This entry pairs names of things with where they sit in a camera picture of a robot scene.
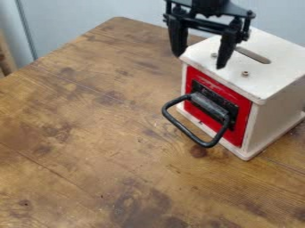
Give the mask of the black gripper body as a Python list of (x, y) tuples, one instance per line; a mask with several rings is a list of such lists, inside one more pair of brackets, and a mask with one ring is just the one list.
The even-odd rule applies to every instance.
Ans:
[(189, 29), (199, 29), (221, 35), (229, 28), (240, 31), (240, 41), (251, 37), (251, 23), (256, 17), (252, 10), (247, 10), (232, 0), (165, 0), (164, 14), (168, 24), (173, 15), (185, 23)]

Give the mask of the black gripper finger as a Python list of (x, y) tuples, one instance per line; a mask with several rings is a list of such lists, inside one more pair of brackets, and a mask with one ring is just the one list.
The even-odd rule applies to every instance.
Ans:
[(189, 28), (183, 20), (173, 15), (169, 16), (169, 41), (173, 54), (180, 57), (188, 48)]
[(219, 50), (219, 57), (216, 67), (217, 69), (223, 69), (229, 62), (236, 46), (240, 41), (240, 31), (235, 28), (229, 28), (223, 35), (221, 46)]

